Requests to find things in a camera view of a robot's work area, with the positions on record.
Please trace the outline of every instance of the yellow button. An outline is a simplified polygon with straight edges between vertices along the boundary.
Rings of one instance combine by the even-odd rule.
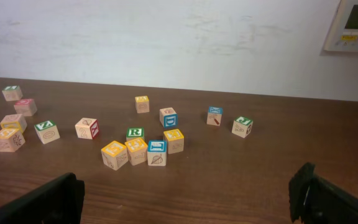
[[[346,41],[357,41],[358,36],[356,35],[342,35],[342,40]]]

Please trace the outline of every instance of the alphabet block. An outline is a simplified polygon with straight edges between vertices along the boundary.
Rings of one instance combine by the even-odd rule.
[[[144,128],[128,128],[127,141],[135,138],[142,138],[144,141]]]
[[[149,146],[147,148],[147,162],[149,163],[149,166],[167,165],[166,141],[149,141]]]
[[[57,130],[56,124],[49,120],[34,125],[35,131],[42,143],[50,143],[56,139],[60,139],[59,131]]]
[[[20,86],[7,86],[2,90],[6,101],[20,100],[23,97]]]
[[[160,109],[160,122],[164,128],[172,128],[178,125],[178,115],[173,108]]]
[[[217,108],[210,106],[208,110],[208,116],[206,123],[210,125],[220,126],[222,120],[223,108]]]
[[[231,133],[245,138],[251,132],[253,123],[253,120],[240,116],[234,120]]]
[[[128,148],[129,162],[134,166],[147,160],[147,144],[142,138],[125,142]]]
[[[136,106],[137,113],[150,112],[149,97],[147,97],[147,96],[135,97],[135,106]]]
[[[97,119],[82,118],[75,124],[77,136],[83,139],[94,139],[99,134],[99,123]]]
[[[164,131],[164,140],[168,143],[168,154],[182,152],[185,147],[185,137],[179,129]]]
[[[23,114],[23,116],[33,116],[37,112],[34,99],[19,100],[14,105],[16,113]]]
[[[3,128],[0,130],[0,152],[15,152],[25,140],[17,128]]]
[[[117,141],[113,141],[102,148],[101,152],[104,165],[113,170],[118,170],[128,162],[127,147]]]
[[[18,128],[23,133],[27,127],[27,122],[23,114],[6,115],[0,123],[2,128]]]

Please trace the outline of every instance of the block with green top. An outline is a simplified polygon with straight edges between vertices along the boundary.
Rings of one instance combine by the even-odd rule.
[[[231,133],[245,138],[251,132],[253,123],[253,120],[240,116],[234,120]]]
[[[2,90],[6,101],[16,101],[23,97],[20,86],[7,86]]]
[[[56,139],[60,139],[57,126],[51,120],[36,124],[34,125],[34,127],[38,137],[44,144],[50,143],[51,141],[54,141]]]
[[[135,138],[142,138],[144,140],[144,128],[128,128],[127,141]]]

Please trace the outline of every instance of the block with blue top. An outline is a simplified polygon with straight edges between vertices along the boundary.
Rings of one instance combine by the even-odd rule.
[[[223,108],[210,106],[206,117],[206,124],[220,126],[222,120]]]
[[[149,141],[147,148],[147,161],[149,166],[166,166],[167,165],[167,142],[166,141]]]
[[[173,128],[178,125],[178,115],[173,108],[160,109],[160,122],[164,128]]]

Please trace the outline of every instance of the block with red top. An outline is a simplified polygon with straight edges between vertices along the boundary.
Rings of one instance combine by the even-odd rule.
[[[23,116],[33,116],[37,112],[34,99],[19,100],[14,105],[16,113],[23,114]]]
[[[134,166],[147,161],[147,144],[142,138],[125,142],[128,148],[129,162]]]
[[[82,118],[75,124],[77,136],[83,139],[94,139],[99,134],[99,123],[97,119]]]
[[[27,122],[24,119],[23,114],[6,115],[0,122],[2,128],[19,128],[23,133],[27,127]]]
[[[23,97],[20,86],[7,86],[2,90],[6,101],[16,101]]]
[[[102,148],[102,158],[104,165],[118,170],[128,162],[127,147],[117,141],[113,141]]]
[[[0,152],[15,152],[24,143],[25,140],[20,129],[3,128],[0,130]]]

